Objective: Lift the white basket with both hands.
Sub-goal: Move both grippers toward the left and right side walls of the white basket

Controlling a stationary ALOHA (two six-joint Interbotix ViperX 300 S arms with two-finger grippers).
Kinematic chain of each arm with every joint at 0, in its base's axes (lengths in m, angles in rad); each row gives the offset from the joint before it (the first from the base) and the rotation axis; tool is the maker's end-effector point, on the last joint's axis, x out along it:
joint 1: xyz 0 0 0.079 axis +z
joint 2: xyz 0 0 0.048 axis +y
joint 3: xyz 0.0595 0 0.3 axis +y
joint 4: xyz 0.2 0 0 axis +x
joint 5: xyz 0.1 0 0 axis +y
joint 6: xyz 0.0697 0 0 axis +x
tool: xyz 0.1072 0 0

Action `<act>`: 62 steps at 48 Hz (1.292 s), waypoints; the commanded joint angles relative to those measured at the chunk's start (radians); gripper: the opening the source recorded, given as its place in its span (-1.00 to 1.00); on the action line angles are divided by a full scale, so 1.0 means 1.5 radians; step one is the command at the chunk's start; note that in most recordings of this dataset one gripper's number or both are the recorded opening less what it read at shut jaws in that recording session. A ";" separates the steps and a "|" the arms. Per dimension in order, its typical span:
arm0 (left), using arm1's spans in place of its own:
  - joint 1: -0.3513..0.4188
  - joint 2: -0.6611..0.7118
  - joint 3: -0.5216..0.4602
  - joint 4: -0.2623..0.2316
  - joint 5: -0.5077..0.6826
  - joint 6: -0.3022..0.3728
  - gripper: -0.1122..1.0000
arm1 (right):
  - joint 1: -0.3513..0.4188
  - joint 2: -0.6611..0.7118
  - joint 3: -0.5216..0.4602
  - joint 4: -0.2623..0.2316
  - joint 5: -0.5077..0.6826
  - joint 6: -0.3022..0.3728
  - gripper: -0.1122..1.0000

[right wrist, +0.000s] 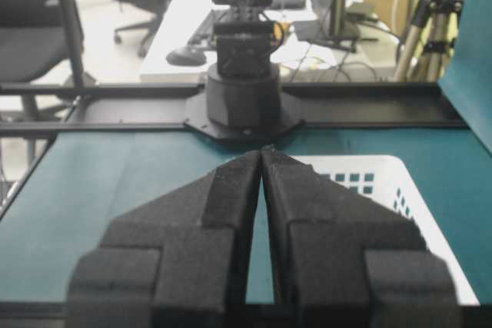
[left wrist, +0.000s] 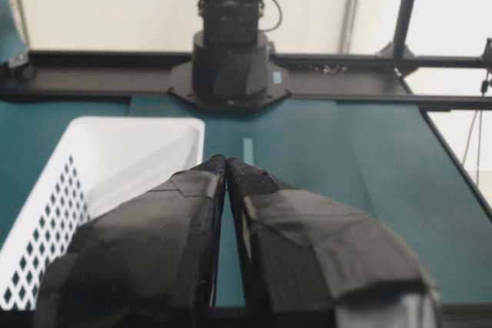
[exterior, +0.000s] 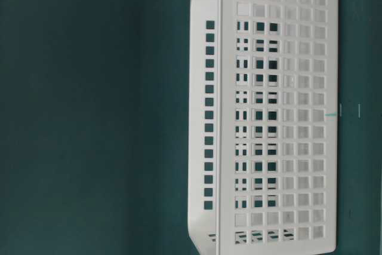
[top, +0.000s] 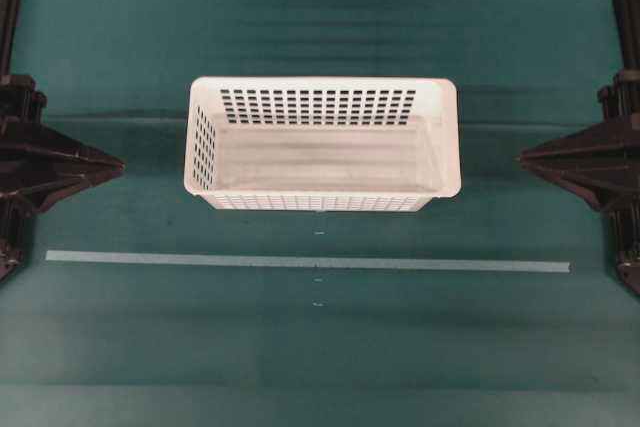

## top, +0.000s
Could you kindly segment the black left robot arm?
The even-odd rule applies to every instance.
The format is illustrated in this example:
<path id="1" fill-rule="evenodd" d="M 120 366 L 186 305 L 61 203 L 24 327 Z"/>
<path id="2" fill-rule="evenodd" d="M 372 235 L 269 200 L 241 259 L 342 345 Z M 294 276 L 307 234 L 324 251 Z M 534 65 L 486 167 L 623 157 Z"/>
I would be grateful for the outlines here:
<path id="1" fill-rule="evenodd" d="M 125 168 L 120 159 L 44 125 L 46 103 L 32 77 L 1 77 L 2 280 L 23 263 L 30 218 Z"/>

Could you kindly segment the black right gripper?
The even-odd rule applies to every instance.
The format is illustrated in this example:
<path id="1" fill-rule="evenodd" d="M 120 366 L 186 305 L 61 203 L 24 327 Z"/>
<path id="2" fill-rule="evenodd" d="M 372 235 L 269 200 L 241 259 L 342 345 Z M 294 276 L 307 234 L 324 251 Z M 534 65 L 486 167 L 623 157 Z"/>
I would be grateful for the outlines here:
<path id="1" fill-rule="evenodd" d="M 639 201 L 639 165 L 600 160 L 539 160 L 613 154 L 639 147 L 639 120 L 614 119 L 639 112 L 638 70 L 620 70 L 597 92 L 605 121 L 524 150 L 529 173 L 583 199 L 594 211 L 612 212 Z"/>

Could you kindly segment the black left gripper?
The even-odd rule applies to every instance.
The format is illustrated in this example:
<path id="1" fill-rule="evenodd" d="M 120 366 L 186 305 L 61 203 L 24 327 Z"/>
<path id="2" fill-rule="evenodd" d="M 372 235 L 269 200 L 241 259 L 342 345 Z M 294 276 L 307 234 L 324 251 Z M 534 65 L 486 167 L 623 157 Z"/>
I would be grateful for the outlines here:
<path id="1" fill-rule="evenodd" d="M 122 160 L 95 147 L 41 124 L 6 120 L 40 120 L 46 104 L 31 76 L 1 76 L 1 167 L 20 167 L 1 174 L 1 201 L 27 216 L 124 173 Z"/>

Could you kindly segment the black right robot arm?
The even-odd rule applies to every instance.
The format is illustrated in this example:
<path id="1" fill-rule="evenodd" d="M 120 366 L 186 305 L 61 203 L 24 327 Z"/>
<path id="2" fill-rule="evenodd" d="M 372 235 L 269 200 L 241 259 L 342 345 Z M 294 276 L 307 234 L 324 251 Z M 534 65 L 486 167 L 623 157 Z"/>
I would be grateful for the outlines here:
<path id="1" fill-rule="evenodd" d="M 639 71 L 619 71 L 598 91 L 603 121 L 523 151 L 529 173 L 611 219 L 621 282 L 639 292 Z"/>

